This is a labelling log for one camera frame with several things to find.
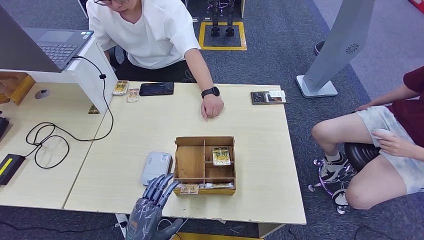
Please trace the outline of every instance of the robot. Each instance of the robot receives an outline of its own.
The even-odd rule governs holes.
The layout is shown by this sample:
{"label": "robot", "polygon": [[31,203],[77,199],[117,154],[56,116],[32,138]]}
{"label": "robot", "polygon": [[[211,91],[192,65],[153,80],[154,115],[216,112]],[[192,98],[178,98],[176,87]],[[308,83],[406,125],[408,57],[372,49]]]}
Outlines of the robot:
{"label": "robot", "polygon": [[137,200],[129,216],[125,240],[169,240],[183,225],[182,219],[175,220],[170,226],[158,230],[162,209],[178,181],[172,182],[164,191],[174,174],[153,178],[141,198]]}
{"label": "robot", "polygon": [[[218,12],[220,11],[220,0],[211,0],[212,2],[212,30],[211,36],[218,37],[220,35],[220,27],[218,26]],[[234,36],[233,28],[233,12],[234,12],[234,0],[228,0],[228,18],[227,18],[227,28],[225,30],[225,35],[228,37]]]}

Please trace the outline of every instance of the box compartment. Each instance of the box compartment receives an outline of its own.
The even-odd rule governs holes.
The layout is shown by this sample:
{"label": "box compartment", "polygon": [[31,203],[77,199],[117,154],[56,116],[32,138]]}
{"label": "box compartment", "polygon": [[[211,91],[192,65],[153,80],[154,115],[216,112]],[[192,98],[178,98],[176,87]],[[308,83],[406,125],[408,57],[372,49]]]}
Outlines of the box compartment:
{"label": "box compartment", "polygon": [[[234,137],[177,137],[175,144],[175,180],[181,184],[234,184],[234,188],[199,188],[198,194],[233,195],[236,192]],[[230,165],[214,165],[212,148],[216,147],[228,148]],[[174,193],[179,195],[180,189],[174,189]]]}

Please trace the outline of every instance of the knee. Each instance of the knee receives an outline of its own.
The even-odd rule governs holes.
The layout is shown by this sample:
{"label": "knee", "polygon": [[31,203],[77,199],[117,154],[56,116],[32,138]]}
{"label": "knee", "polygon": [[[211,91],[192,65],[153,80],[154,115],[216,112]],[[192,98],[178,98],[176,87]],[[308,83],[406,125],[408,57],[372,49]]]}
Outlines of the knee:
{"label": "knee", "polygon": [[310,132],[315,141],[329,140],[331,133],[330,126],[327,121],[319,122],[318,124],[313,126]]}
{"label": "knee", "polygon": [[358,210],[368,210],[374,206],[369,192],[364,192],[360,187],[349,185],[346,191],[346,201]]}

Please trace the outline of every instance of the white shirt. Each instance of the white shirt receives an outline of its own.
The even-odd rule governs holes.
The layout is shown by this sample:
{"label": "white shirt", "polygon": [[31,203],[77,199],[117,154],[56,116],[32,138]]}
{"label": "white shirt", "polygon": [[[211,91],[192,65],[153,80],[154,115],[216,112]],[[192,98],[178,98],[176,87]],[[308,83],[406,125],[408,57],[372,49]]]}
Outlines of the white shirt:
{"label": "white shirt", "polygon": [[145,69],[160,69],[200,49],[193,18],[181,0],[141,0],[142,14],[132,24],[107,6],[87,1],[89,28],[104,51],[119,45],[128,60]]}

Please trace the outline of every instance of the man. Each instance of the man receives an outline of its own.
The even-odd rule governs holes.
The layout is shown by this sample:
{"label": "man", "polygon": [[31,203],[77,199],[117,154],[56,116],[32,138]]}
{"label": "man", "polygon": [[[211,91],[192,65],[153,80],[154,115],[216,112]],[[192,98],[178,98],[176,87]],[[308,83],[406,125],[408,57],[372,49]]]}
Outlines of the man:
{"label": "man", "polygon": [[224,108],[199,49],[193,20],[181,0],[88,0],[90,30],[109,59],[108,49],[128,52],[116,70],[120,80],[197,81],[203,118]]}
{"label": "man", "polygon": [[403,82],[392,92],[358,107],[358,112],[313,127],[312,136],[324,150],[320,173],[324,181],[334,180],[347,164],[338,143],[381,148],[380,155],[353,177],[347,190],[334,194],[336,204],[369,209],[389,199],[424,192],[424,66],[405,74]]}

